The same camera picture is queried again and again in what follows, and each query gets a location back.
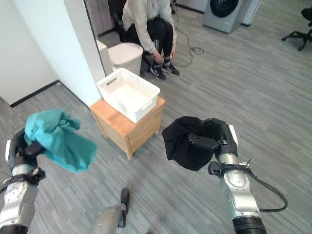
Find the wooden stool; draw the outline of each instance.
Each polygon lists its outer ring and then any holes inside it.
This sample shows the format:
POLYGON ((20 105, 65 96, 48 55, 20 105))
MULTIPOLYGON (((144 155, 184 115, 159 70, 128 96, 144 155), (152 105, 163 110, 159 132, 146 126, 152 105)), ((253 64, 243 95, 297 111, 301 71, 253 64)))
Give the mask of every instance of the wooden stool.
POLYGON ((104 100, 90 109, 106 138, 111 139, 132 159, 132 154, 153 134, 158 133, 165 100, 158 97, 156 106, 139 122, 133 123, 104 100))

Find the black sneaker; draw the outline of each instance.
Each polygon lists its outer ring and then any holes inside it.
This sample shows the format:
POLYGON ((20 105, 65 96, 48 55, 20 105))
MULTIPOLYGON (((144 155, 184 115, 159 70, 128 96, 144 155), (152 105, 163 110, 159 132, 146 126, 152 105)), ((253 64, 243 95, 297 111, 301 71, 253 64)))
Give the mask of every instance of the black sneaker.
POLYGON ((169 66, 162 65, 162 70, 174 77, 178 77, 180 75, 180 72, 172 65, 172 63, 170 63, 169 66))
POLYGON ((162 72, 161 66, 159 67, 150 66, 150 71, 156 77, 156 79, 159 79, 159 80, 167 79, 164 73, 162 72))

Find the white jacket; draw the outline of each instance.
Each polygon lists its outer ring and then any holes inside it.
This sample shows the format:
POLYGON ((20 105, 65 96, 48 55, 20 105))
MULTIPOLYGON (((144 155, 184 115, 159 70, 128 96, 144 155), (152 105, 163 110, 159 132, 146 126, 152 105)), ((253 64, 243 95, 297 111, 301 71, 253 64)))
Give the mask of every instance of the white jacket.
POLYGON ((176 32, 169 0, 127 0, 123 8, 122 21, 125 31, 128 31, 131 24, 134 23, 141 45, 149 53, 153 53, 156 48, 147 32, 147 21, 153 20, 157 16, 172 25, 173 43, 175 43, 176 32))

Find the washing machine door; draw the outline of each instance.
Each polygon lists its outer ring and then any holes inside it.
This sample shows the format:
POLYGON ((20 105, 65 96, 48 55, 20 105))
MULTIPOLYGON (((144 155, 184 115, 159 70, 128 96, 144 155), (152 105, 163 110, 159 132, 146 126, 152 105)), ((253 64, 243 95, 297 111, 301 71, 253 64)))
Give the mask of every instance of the washing machine door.
POLYGON ((210 0, 212 13, 220 18, 230 15, 238 5, 239 0, 210 0))

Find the floor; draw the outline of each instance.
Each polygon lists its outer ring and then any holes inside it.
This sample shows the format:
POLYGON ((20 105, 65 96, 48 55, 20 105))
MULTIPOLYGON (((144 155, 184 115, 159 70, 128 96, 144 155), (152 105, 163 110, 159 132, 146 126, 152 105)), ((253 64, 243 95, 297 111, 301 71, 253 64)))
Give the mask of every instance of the floor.
MULTIPOLYGON (((205 50, 181 76, 155 80, 166 99, 161 129, 181 116, 216 117, 235 126, 241 161, 252 158, 256 175, 279 188, 287 210, 263 214, 270 234, 312 233, 312 45, 281 38, 290 31, 307 32, 301 9, 307 0, 263 0, 249 28, 230 35, 201 26, 202 14, 179 10, 180 29, 191 45, 205 50)), ((118 42, 116 33, 101 40, 118 42)), ((186 39, 178 33, 175 63, 189 61, 186 39)), ((128 225, 119 234, 233 234, 219 180, 204 167, 191 172, 167 161, 161 134, 153 136, 131 161, 105 140, 88 109, 63 86, 55 85, 15 108, 0 98, 0 179, 8 174, 5 141, 25 125, 31 113, 63 108, 82 122, 79 131, 98 145, 88 172, 74 174, 40 156, 47 178, 40 183, 30 234, 86 234, 104 207, 131 190, 128 225)), ((252 183, 259 207, 279 207, 279 199, 252 183)))

